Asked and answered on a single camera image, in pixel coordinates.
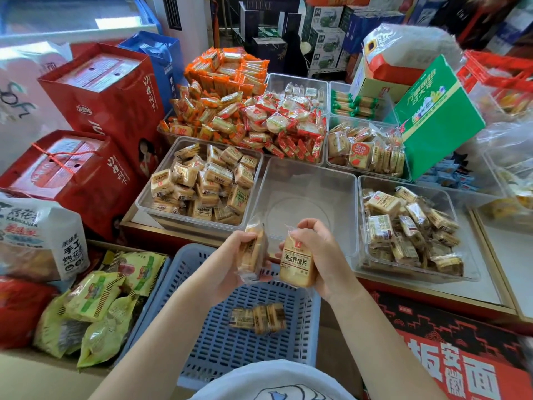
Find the red string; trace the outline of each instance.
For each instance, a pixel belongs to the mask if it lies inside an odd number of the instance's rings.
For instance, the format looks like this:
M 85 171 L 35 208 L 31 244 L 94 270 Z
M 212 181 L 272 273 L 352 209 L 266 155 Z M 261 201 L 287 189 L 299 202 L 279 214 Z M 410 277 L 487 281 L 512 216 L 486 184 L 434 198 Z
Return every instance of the red string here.
M 48 157 L 50 157 L 50 160 L 54 161 L 59 167 L 61 167 L 64 170 L 68 171 L 70 174 L 74 174 L 74 171 L 71 168 L 65 166 L 61 161 L 56 159 L 56 156 L 58 156 L 60 154 L 63 154 L 63 155 L 66 155 L 66 156 L 81 156 L 82 154 L 89 154 L 89 153 L 96 153 L 97 152 L 96 150 L 87 150 L 87 151 L 81 151 L 81 152 L 76 152 L 76 153 L 73 153 L 73 152 L 70 152 L 70 151 L 59 151 L 57 153 L 50 153 L 48 151 L 45 151 L 45 150 L 41 149 L 35 143 L 32 143 L 31 145 L 33 147 L 35 147 L 37 150 L 39 150 L 42 154 L 45 154 Z

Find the yellow-green snack bag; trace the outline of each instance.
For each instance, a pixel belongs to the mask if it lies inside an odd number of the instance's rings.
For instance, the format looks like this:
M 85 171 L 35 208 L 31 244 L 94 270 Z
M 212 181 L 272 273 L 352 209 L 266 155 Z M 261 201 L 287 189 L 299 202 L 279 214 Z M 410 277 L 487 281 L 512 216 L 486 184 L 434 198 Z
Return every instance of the yellow-green snack bag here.
M 138 298 L 133 292 L 127 297 L 119 297 L 111 303 L 101 321 L 89 326 L 83 336 L 78 368 L 105 362 L 118 354 L 130 329 L 133 308 Z
M 95 271 L 87 275 L 66 297 L 68 317 L 83 322 L 97 322 L 120 294 L 124 276 L 118 272 Z
M 90 325 L 65 316 L 64 302 L 68 294 L 63 293 L 49 303 L 35 330 L 33 345 L 56 358 L 79 350 L 83 335 Z
M 124 283 L 128 288 L 140 296 L 149 296 L 165 260 L 166 255 L 156 253 L 122 253 L 118 271 L 126 276 Z

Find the white shirt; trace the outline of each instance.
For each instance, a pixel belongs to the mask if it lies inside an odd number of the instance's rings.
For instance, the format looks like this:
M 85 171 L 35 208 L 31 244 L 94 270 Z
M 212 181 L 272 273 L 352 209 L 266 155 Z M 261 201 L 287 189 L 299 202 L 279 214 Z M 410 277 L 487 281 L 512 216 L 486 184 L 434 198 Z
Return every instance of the white shirt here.
M 252 363 L 208 383 L 191 400 L 355 400 L 335 379 L 309 365 Z

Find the human hand holding snack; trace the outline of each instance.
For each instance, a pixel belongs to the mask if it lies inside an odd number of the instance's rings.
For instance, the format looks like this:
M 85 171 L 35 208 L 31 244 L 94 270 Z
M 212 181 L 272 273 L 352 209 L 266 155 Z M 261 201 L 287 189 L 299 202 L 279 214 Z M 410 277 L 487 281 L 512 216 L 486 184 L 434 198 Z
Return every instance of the human hand holding snack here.
M 354 273 L 335 237 L 323 222 L 318 219 L 304 219 L 289 235 L 311 251 L 318 270 L 315 289 L 324 300 L 331 302 L 335 297 L 349 294 L 357 288 L 358 282 Z M 285 242 L 279 245 L 281 251 L 284 248 Z M 281 259 L 282 253 L 276 253 L 276 257 Z
M 187 282 L 196 285 L 198 298 L 206 301 L 209 307 L 216 306 L 227 299 L 236 288 L 243 285 L 237 275 L 237 257 L 242 243 L 256 238 L 255 233 L 242 230 L 234 231 L 223 244 L 191 275 Z M 263 268 L 270 268 L 270 261 L 265 261 Z M 272 277 L 261 275 L 261 282 L 269 282 Z

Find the blue gift bag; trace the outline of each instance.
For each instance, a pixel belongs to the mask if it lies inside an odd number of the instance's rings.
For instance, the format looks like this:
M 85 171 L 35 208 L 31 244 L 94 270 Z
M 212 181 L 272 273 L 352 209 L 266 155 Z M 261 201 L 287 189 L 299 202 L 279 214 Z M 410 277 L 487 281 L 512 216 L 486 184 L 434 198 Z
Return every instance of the blue gift bag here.
M 169 112 L 172 109 L 170 99 L 180 97 L 177 86 L 187 83 L 183 77 L 185 66 L 180 40 L 158 33 L 139 31 L 119 46 L 150 56 L 163 107 L 166 113 Z

